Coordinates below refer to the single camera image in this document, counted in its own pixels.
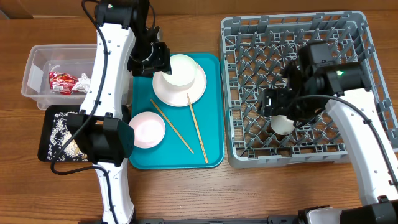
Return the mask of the cream plastic cup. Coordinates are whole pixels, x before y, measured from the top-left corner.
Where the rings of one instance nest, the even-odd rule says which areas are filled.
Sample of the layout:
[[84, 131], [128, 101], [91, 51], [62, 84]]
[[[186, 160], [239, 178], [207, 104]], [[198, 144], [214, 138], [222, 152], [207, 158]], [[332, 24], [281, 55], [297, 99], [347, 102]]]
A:
[[278, 115], [271, 117], [271, 128], [279, 135], [288, 135], [295, 129], [295, 126], [294, 121], [284, 115]]

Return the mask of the wooden chopstick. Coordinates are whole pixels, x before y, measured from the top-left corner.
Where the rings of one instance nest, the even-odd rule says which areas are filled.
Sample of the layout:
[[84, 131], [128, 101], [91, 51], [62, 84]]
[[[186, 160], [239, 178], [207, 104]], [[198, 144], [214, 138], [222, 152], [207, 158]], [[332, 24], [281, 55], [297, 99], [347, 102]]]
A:
[[203, 153], [203, 157], [204, 157], [205, 163], [208, 164], [208, 158], [207, 158], [205, 147], [204, 147], [203, 140], [202, 140], [202, 137], [201, 137], [200, 129], [198, 127], [198, 123], [197, 123], [197, 119], [196, 119], [196, 116], [195, 116], [195, 112], [193, 110], [193, 106], [192, 106], [192, 103], [190, 101], [190, 97], [189, 97], [188, 93], [186, 95], [187, 95], [188, 105], [189, 105], [189, 108], [190, 108], [190, 111], [191, 111], [191, 114], [192, 114], [192, 119], [193, 119], [193, 122], [194, 122], [194, 125], [195, 125], [195, 129], [196, 129], [196, 132], [197, 132], [198, 140], [200, 142], [201, 151]]
[[175, 128], [175, 126], [170, 122], [168, 117], [165, 115], [165, 113], [160, 109], [160, 107], [156, 104], [156, 102], [153, 99], [150, 99], [150, 102], [154, 105], [154, 107], [157, 109], [157, 111], [162, 115], [163, 119], [166, 120], [166, 122], [169, 124], [169, 126], [173, 129], [175, 134], [180, 138], [181, 142], [184, 143], [184, 145], [187, 147], [187, 149], [194, 154], [194, 151], [191, 149], [191, 147], [187, 144], [186, 140], [182, 137], [182, 135], [178, 132], [178, 130]]

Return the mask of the red snack wrapper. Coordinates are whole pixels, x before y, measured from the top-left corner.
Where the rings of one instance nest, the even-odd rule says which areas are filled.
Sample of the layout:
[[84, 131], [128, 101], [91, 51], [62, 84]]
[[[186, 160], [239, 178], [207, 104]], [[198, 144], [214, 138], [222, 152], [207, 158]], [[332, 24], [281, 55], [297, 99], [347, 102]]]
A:
[[71, 95], [77, 82], [77, 77], [68, 73], [49, 72], [50, 89], [62, 95]]

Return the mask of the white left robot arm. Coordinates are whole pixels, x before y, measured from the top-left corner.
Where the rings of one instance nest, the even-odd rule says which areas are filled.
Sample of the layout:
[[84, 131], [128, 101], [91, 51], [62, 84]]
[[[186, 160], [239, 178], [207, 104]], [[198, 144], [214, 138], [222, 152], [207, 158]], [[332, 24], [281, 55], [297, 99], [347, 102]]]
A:
[[134, 130], [123, 104], [130, 77], [172, 73], [170, 50], [160, 41], [159, 27], [146, 26], [154, 9], [149, 1], [97, 1], [88, 18], [97, 31], [92, 78], [80, 110], [67, 116], [71, 138], [92, 163], [103, 200], [100, 223], [134, 223], [127, 161], [134, 148]]

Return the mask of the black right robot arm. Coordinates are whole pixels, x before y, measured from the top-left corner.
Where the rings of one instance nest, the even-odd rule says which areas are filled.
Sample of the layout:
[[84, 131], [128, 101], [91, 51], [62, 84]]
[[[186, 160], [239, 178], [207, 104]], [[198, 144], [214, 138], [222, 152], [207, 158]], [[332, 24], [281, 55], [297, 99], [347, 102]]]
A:
[[382, 127], [368, 75], [359, 62], [337, 63], [325, 41], [298, 50], [282, 70], [286, 88], [262, 92], [258, 114], [309, 123], [326, 111], [336, 124], [359, 185], [362, 205], [300, 210], [296, 223], [397, 223], [397, 157]]

